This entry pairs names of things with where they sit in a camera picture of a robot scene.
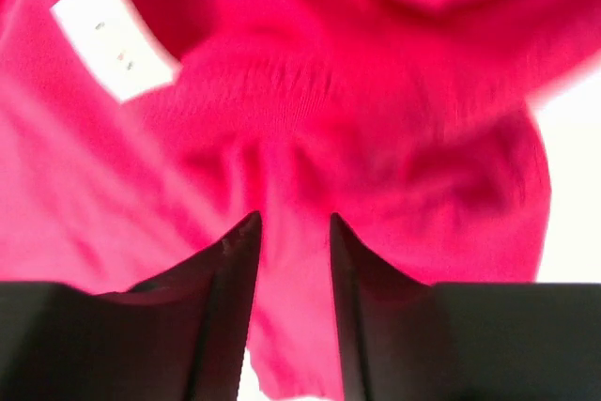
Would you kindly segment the magenta t-shirt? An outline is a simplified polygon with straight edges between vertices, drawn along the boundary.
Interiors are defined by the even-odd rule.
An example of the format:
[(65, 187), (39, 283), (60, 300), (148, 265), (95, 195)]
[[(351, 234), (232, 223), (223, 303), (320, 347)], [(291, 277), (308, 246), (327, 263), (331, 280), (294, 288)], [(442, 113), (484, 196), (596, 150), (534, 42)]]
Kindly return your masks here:
[(115, 291), (251, 211), (271, 398), (343, 396), (330, 217), (424, 283), (530, 282), (529, 95), (600, 0), (1, 0), (1, 276)]

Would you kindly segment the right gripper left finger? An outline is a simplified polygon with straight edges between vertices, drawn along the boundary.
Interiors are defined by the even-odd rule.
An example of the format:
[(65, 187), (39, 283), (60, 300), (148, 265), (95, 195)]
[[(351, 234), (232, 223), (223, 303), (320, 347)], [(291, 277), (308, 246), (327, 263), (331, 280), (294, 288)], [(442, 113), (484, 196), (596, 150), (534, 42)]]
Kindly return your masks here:
[(251, 213), (125, 292), (1, 285), (5, 400), (233, 400), (261, 247)]

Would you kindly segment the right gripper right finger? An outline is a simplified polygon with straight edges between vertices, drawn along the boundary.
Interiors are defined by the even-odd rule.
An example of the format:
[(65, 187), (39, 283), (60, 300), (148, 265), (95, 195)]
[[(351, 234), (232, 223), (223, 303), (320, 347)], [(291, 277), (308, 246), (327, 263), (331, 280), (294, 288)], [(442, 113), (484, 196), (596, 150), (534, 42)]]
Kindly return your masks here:
[(347, 400), (596, 400), (597, 284), (422, 284), (331, 216)]

